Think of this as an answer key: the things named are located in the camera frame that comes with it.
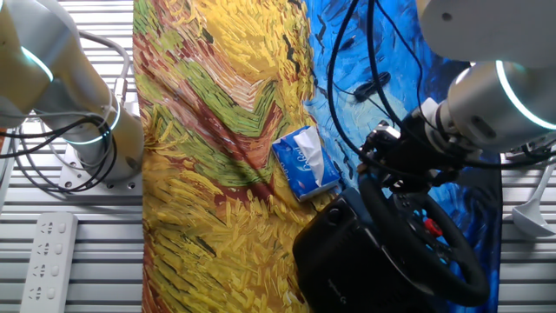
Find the electrical socket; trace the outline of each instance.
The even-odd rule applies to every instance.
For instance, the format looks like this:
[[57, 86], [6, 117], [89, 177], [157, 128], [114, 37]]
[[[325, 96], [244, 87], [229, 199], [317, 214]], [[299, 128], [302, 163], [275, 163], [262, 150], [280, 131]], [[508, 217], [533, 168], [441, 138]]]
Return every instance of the electrical socket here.
[[38, 218], [21, 313], [63, 313], [76, 233], [73, 214], [45, 213]]
[[32, 275], [34, 277], [43, 278], [46, 275], [46, 264], [37, 265], [33, 267]]
[[31, 288], [27, 292], [27, 294], [28, 294], [27, 297], [31, 301], [39, 301], [39, 300], [41, 300], [41, 296], [43, 296], [43, 287]]
[[41, 243], [36, 247], [39, 256], [47, 256], [50, 252], [50, 243]]
[[51, 235], [54, 230], [54, 222], [45, 222], [41, 224], [40, 231], [42, 234]]

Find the blue tissue box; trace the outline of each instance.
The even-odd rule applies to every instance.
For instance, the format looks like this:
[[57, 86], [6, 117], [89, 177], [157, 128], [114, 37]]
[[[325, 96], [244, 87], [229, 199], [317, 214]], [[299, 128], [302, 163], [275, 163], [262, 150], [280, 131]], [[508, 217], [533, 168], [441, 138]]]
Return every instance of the blue tissue box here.
[[[288, 178], [289, 187], [294, 192], [299, 201], [305, 201], [312, 196], [315, 196], [323, 191], [329, 190], [334, 187], [340, 180], [338, 171], [330, 161], [330, 157], [326, 151], [321, 147], [321, 140], [316, 134], [316, 129], [309, 129], [311, 126], [305, 126], [299, 130], [288, 134], [272, 144], [272, 149], [280, 162], [280, 166], [284, 170]], [[307, 145], [300, 148], [294, 137], [300, 135], [304, 130], [311, 131], [313, 135], [312, 152], [316, 152], [320, 148], [322, 159], [315, 163], [311, 159], [314, 167], [309, 164], [308, 158], [302, 150], [307, 151]], [[315, 177], [314, 171], [321, 173], [320, 185], [317, 183], [319, 177]]]

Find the gaming steering wheel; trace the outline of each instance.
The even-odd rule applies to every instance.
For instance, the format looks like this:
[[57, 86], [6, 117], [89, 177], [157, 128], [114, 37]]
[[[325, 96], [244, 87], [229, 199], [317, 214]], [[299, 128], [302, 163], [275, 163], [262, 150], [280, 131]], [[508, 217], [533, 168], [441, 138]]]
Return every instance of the gaming steering wheel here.
[[[402, 261], [412, 280], [436, 296], [464, 306], [479, 306], [488, 299], [488, 280], [473, 249], [429, 195], [394, 194], [389, 202], [369, 175], [361, 178], [360, 192], [380, 240]], [[423, 210], [431, 220], [427, 224], [422, 222]], [[449, 245], [436, 239], [440, 235]], [[465, 280], [450, 270], [451, 262], [460, 266]]]

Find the red button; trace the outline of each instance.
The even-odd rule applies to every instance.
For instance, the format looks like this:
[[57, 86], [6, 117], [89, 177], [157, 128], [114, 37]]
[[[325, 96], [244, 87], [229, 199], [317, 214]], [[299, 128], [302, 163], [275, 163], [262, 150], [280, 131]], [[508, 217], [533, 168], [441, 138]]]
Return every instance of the red button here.
[[425, 221], [425, 228], [436, 238], [442, 236], [442, 230], [438, 224], [430, 218]]

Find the blue painted fabric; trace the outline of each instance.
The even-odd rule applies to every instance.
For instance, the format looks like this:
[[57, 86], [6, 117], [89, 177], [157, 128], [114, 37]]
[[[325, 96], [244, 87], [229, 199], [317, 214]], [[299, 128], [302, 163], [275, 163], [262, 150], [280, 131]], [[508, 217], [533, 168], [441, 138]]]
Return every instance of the blue painted fabric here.
[[[346, 15], [348, 0], [306, 0], [311, 23], [310, 43], [314, 50], [315, 97], [306, 102], [309, 113], [318, 123], [319, 133], [326, 152], [334, 166], [341, 172], [345, 186], [356, 187], [358, 157], [340, 139], [334, 127], [327, 100], [327, 70], [334, 40]], [[427, 97], [437, 102], [446, 95], [449, 84], [467, 66], [435, 55], [425, 43], [420, 32], [414, 0], [381, 2], [388, 15], [417, 54], [424, 73], [421, 99], [416, 96], [419, 71], [387, 19], [375, 10], [374, 45], [377, 50], [379, 71], [387, 71], [392, 79], [385, 87], [394, 111], [405, 116]], [[353, 92], [371, 79], [367, 55], [367, 3], [360, 2], [343, 38], [334, 69], [334, 102], [345, 131], [351, 140], [360, 145], [370, 130], [381, 120], [387, 120], [371, 101], [381, 105], [377, 95], [364, 103], [357, 103]], [[485, 156], [488, 162], [498, 162], [496, 155]], [[449, 312], [496, 312], [500, 268], [501, 229], [500, 172], [464, 170], [458, 183], [447, 183], [431, 191], [431, 196], [444, 208], [466, 235], [489, 275], [490, 300], [479, 308], [463, 308], [449, 303]]]

